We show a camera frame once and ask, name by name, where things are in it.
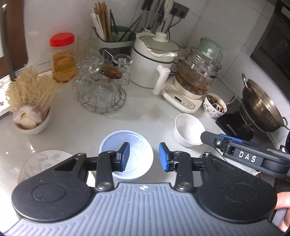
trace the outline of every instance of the garlic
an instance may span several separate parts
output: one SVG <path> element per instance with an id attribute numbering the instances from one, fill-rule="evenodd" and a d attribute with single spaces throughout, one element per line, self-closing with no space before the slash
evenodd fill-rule
<path id="1" fill-rule="evenodd" d="M 42 121 L 40 109 L 32 105 L 22 106 L 13 114 L 13 122 L 25 129 L 33 129 Z"/>

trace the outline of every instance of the jar with red lid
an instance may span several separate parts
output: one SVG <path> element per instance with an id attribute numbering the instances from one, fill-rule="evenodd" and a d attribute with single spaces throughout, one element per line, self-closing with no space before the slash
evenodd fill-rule
<path id="1" fill-rule="evenodd" d="M 58 83 L 66 83 L 76 75 L 74 41 L 75 36 L 72 33 L 59 33 L 53 35 L 49 40 L 52 74 Z"/>

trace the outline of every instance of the bowl with garlic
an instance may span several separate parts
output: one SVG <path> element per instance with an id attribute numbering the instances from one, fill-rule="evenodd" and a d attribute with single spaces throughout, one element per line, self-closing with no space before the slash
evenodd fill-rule
<path id="1" fill-rule="evenodd" d="M 26 134 L 43 131 L 49 122 L 51 101 L 58 88 L 52 76 L 39 76 L 33 67 L 21 70 L 6 91 L 15 126 Z"/>

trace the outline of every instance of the marble patterned plate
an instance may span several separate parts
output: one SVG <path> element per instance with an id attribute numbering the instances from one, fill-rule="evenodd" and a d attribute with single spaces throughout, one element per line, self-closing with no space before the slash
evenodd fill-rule
<path id="1" fill-rule="evenodd" d="M 18 176 L 18 184 L 71 156 L 73 155 L 59 150 L 47 150 L 36 153 L 22 166 Z M 95 177 L 91 171 L 88 175 L 87 185 L 90 187 L 95 186 Z"/>

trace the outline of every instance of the power outlet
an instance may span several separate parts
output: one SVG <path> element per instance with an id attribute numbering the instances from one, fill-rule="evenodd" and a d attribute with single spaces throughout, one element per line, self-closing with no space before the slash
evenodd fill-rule
<path id="1" fill-rule="evenodd" d="M 177 2 L 174 2 L 174 5 L 170 11 L 170 14 L 171 15 L 175 15 L 181 19 L 184 19 L 187 15 L 189 11 L 189 8 L 177 3 Z"/>

